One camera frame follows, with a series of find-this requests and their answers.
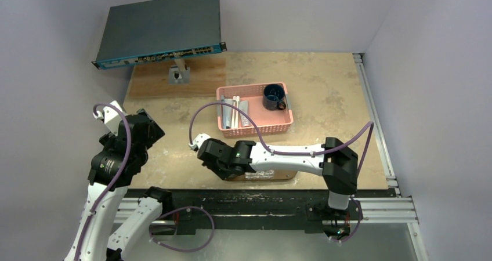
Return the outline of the oval wooden tray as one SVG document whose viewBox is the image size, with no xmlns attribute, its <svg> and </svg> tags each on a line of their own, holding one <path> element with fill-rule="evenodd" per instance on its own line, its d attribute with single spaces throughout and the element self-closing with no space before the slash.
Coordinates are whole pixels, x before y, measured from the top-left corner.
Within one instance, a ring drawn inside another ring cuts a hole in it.
<svg viewBox="0 0 492 261">
<path fill-rule="evenodd" d="M 275 176 L 270 180 L 245 180 L 245 174 L 227 179 L 228 182 L 247 182 L 247 181 L 283 181 L 290 180 L 296 176 L 297 171 L 274 170 Z"/>
</svg>

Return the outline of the pink plastic basket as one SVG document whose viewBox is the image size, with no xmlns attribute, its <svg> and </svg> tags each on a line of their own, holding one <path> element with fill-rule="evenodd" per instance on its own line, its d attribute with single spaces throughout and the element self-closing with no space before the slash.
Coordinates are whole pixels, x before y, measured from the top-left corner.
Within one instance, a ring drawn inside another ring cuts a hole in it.
<svg viewBox="0 0 492 261">
<path fill-rule="evenodd" d="M 286 132 L 292 125 L 294 118 L 292 110 L 289 106 L 288 89 L 285 83 L 277 82 L 285 91 L 285 110 L 267 110 L 262 104 L 263 90 L 268 85 L 264 84 L 249 84 L 223 86 L 216 90 L 216 99 L 221 101 L 231 99 L 233 96 L 239 96 L 241 101 L 248 102 L 248 116 L 253 119 L 259 127 L 262 134 L 272 135 Z"/>
</svg>

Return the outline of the dark blue mug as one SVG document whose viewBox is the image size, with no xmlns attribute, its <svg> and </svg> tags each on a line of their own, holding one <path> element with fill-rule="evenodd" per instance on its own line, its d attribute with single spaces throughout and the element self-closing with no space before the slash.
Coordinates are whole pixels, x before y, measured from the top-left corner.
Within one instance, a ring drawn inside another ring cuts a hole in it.
<svg viewBox="0 0 492 261">
<path fill-rule="evenodd" d="M 266 85 L 263 90 L 262 103 L 265 109 L 270 111 L 285 110 L 285 90 L 279 84 Z"/>
</svg>

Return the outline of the clear glass toothbrush holder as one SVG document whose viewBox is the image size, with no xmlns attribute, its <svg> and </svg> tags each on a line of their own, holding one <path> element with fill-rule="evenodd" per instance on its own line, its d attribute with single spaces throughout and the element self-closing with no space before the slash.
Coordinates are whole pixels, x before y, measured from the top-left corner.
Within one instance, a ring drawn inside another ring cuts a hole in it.
<svg viewBox="0 0 492 261">
<path fill-rule="evenodd" d="M 274 170 L 267 170 L 267 171 L 260 171 L 260 172 L 247 172 L 245 173 L 245 180 L 270 180 L 274 178 L 275 176 L 275 171 Z"/>
</svg>

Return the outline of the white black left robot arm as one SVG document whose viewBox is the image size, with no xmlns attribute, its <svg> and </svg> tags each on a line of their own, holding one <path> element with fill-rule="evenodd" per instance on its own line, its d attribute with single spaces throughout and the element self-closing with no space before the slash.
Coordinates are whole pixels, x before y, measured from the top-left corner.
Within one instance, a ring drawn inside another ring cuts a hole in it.
<svg viewBox="0 0 492 261">
<path fill-rule="evenodd" d="M 109 133 L 99 139 L 103 149 L 91 160 L 88 196 L 66 260 L 125 260 L 153 220 L 172 215 L 171 192 L 150 187 L 123 224 L 113 230 L 132 178 L 148 160 L 147 150 L 165 135 L 145 109 L 124 119 L 123 114 L 119 107 L 108 106 L 96 114 Z"/>
</svg>

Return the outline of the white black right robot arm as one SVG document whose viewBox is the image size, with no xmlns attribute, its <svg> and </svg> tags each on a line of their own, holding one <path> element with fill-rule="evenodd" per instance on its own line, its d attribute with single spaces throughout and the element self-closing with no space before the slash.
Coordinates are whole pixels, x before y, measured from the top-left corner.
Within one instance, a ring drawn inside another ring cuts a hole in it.
<svg viewBox="0 0 492 261">
<path fill-rule="evenodd" d="M 350 196 L 357 193 L 359 156 L 335 137 L 311 146 L 263 146 L 260 142 L 248 140 L 229 146 L 200 134 L 189 146 L 203 166 L 222 180 L 269 170 L 321 176 L 329 191 L 325 209 L 334 219 L 348 212 Z"/>
</svg>

